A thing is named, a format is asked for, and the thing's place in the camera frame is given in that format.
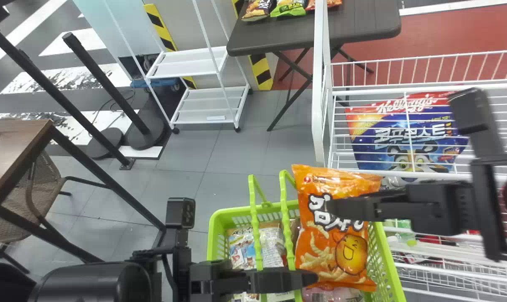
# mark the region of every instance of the wooden table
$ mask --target wooden table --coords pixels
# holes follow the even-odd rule
[[[76,147],[66,136],[57,130],[49,119],[0,120],[0,218],[73,254],[73,256],[80,258],[84,262],[102,262],[100,258],[73,245],[57,233],[46,228],[41,228],[1,206],[10,191],[18,184],[20,178],[22,178],[31,164],[44,151],[44,148],[52,139],[78,160],[85,168],[97,176],[108,189],[122,197],[130,206],[142,214],[148,221],[151,221],[159,230],[165,230],[165,225],[158,220],[158,218]]]

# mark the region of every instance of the chair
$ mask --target chair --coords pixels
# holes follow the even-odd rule
[[[71,193],[61,191],[67,180],[108,189],[108,186],[104,184],[74,176],[62,178],[60,171],[54,162],[52,162],[52,159],[50,159],[46,152],[43,152],[37,157],[17,186],[2,202],[2,206],[19,214],[33,224],[37,226],[43,225],[46,229],[63,237],[45,217],[58,195],[71,196]],[[24,273],[29,273],[29,271],[9,256],[5,252],[5,248],[7,247],[6,244],[20,241],[27,238],[29,235],[29,232],[0,218],[0,243],[4,244],[3,247],[0,247],[0,258],[10,262],[10,264]]]

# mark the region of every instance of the tiled floor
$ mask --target tiled floor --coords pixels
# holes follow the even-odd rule
[[[279,197],[280,170],[290,169],[292,163],[314,164],[308,125],[311,90],[272,132],[266,132],[282,102],[285,92],[256,92],[247,99],[241,133],[225,127],[181,128],[159,161],[138,160],[130,172],[120,171],[117,160],[98,164],[161,220],[165,220],[169,197],[195,198],[196,220],[189,245],[193,261],[205,260],[209,218],[220,208],[247,205],[248,174],[256,174],[267,197],[274,200]],[[63,176],[95,179],[72,157],[54,156],[53,160]],[[104,260],[124,260],[133,250],[151,247],[157,229],[117,195],[78,183],[68,183],[65,190],[73,196],[58,197],[47,218],[69,241]],[[34,237],[14,243],[8,253],[37,279],[54,268],[81,263]],[[164,300],[170,301],[167,284],[163,291]],[[409,302],[441,300],[413,293],[406,298]]]

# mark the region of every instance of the green snack bag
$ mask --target green snack bag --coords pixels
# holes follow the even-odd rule
[[[276,8],[270,13],[272,18],[303,15],[305,15],[305,0],[278,0]]]

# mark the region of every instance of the stand base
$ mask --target stand base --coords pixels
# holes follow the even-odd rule
[[[150,109],[141,109],[138,116],[149,128],[149,133],[143,135],[136,126],[133,126],[127,133],[127,142],[132,149],[145,150],[161,140],[165,132],[164,121]]]
[[[104,135],[104,137],[106,137],[115,148],[119,148],[121,141],[123,140],[123,132],[121,132],[119,128],[107,128],[102,130],[100,133],[102,133],[102,135]],[[101,160],[111,155],[110,151],[108,151],[108,149],[106,149],[103,145],[100,145],[95,138],[92,138],[87,144],[86,154],[94,160]]]

